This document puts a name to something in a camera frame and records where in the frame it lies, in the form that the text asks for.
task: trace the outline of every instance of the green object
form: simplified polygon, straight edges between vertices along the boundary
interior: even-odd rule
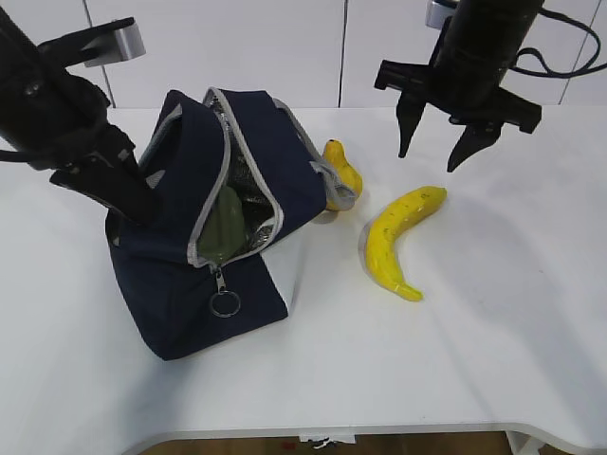
[[[247,241],[243,206],[230,187],[223,187],[213,204],[209,218],[198,238],[198,254],[221,264],[238,251]]]

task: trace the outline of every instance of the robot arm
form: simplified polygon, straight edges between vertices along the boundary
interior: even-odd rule
[[[143,51],[133,18],[36,47],[0,8],[0,135],[17,152],[0,160],[53,169],[50,181],[140,224],[160,203],[139,174],[134,144],[107,122],[109,101],[66,66],[108,64]]]
[[[523,39],[543,0],[461,0],[444,26],[429,64],[384,61],[376,88],[402,92],[396,108],[400,157],[430,103],[466,125],[453,149],[448,172],[490,147],[510,123],[533,133],[542,119],[541,106],[500,88],[516,60]]]

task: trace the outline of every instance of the open zipper bag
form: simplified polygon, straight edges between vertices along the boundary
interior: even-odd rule
[[[285,237],[327,200],[355,201],[262,91],[169,92],[139,166],[162,213],[148,227],[110,213],[106,235],[139,332],[165,360],[286,318],[300,242]]]

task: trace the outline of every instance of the yellow banana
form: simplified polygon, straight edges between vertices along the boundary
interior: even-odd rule
[[[396,199],[371,225],[365,247],[367,269],[380,286],[405,300],[420,301],[424,295],[405,282],[394,252],[395,241],[435,213],[446,197],[444,188],[421,187]]]
[[[338,172],[341,181],[357,194],[362,193],[362,177],[356,169],[345,159],[345,151],[341,142],[335,139],[329,140],[324,146],[322,157],[326,159]],[[331,202],[327,202],[327,210],[338,210]]]

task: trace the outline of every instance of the white cabinet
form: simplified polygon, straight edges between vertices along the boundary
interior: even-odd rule
[[[546,0],[544,6],[588,24],[597,4],[598,0]],[[374,89],[377,71],[384,59],[413,64],[428,61],[439,32],[425,26],[426,5],[426,0],[350,0],[343,107],[396,104],[397,92]],[[524,46],[538,48],[554,69],[568,71],[578,57],[583,38],[584,33],[577,28],[538,17]],[[541,69],[530,57],[522,58],[520,65]],[[532,78],[511,71],[504,82],[504,88],[541,104],[558,104],[565,85],[566,81]]]
[[[607,41],[607,2],[600,4],[592,28],[601,38],[604,46]],[[579,57],[579,66],[588,61],[596,48],[595,40],[589,37]],[[598,58],[596,64],[605,62],[607,62],[607,52],[603,48],[602,55]],[[572,79],[562,102],[563,104],[577,105],[607,104],[607,70]]]
[[[106,67],[118,107],[158,107],[172,88],[265,89],[335,107],[343,0],[87,0],[93,23],[134,16],[147,54]]]
[[[89,27],[82,0],[0,0],[0,6],[35,45]],[[100,68],[78,64],[68,70],[107,91]]]

